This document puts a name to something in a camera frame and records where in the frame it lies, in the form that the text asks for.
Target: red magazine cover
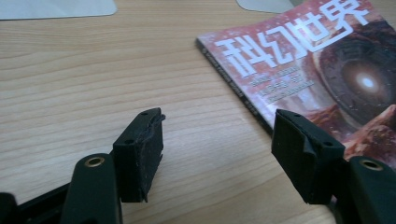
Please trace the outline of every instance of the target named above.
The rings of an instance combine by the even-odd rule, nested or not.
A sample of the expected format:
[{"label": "red magazine cover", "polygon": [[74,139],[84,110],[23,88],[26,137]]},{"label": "red magazine cover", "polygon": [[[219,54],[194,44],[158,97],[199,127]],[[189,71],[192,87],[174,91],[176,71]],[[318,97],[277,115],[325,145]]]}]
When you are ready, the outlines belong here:
[{"label": "red magazine cover", "polygon": [[396,32],[367,0],[310,0],[268,21],[200,35],[197,47],[269,133],[304,115],[396,169]]}]

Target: desk surface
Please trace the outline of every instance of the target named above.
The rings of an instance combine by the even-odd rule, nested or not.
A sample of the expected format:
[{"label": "desk surface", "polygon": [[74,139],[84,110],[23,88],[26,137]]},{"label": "desk surface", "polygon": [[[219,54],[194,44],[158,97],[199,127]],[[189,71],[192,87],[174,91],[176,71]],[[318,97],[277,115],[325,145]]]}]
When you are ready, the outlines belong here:
[{"label": "desk surface", "polygon": [[[270,138],[194,46],[196,36],[275,14],[234,0],[116,0],[109,17],[0,21],[0,191],[23,203],[109,152],[161,107],[163,161],[149,203],[124,223],[334,223],[304,204]],[[393,0],[373,0],[393,26]]]}]

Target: magazine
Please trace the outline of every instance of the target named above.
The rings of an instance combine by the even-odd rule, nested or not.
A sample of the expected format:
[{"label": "magazine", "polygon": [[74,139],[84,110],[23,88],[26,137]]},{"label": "magazine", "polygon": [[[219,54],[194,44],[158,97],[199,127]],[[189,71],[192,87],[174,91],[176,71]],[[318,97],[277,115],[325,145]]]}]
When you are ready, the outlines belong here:
[{"label": "magazine", "polygon": [[197,47],[271,133],[277,108],[396,169],[396,32],[367,0],[310,0]]}]

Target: book spine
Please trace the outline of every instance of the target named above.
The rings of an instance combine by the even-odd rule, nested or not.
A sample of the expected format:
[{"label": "book spine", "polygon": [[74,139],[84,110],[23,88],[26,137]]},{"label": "book spine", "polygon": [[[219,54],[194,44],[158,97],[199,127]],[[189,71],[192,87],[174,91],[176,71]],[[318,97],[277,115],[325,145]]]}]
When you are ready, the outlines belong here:
[{"label": "book spine", "polygon": [[250,100],[246,97],[246,95],[241,91],[241,89],[236,85],[236,83],[231,79],[228,73],[224,70],[224,68],[219,64],[215,57],[210,53],[210,51],[205,47],[205,45],[199,40],[196,39],[195,44],[197,48],[201,51],[202,54],[209,60],[212,66],[218,71],[220,76],[224,79],[224,81],[233,89],[245,107],[250,111],[250,113],[254,116],[254,118],[260,123],[260,125],[264,128],[266,132],[270,136],[272,136],[273,129],[265,120],[265,118],[260,114],[257,110],[256,106],[250,102]]}]

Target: wooden desk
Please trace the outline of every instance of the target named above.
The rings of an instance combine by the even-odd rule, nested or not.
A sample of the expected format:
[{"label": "wooden desk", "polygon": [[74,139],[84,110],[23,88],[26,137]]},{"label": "wooden desk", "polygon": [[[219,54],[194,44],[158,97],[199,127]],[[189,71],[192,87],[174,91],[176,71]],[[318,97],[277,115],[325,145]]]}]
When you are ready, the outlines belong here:
[{"label": "wooden desk", "polygon": [[[304,204],[270,138],[194,46],[199,34],[269,19],[234,0],[116,0],[97,18],[0,21],[0,191],[19,203],[109,152],[161,107],[163,161],[149,203],[124,223],[334,223]],[[373,0],[396,25],[393,0]]]}]

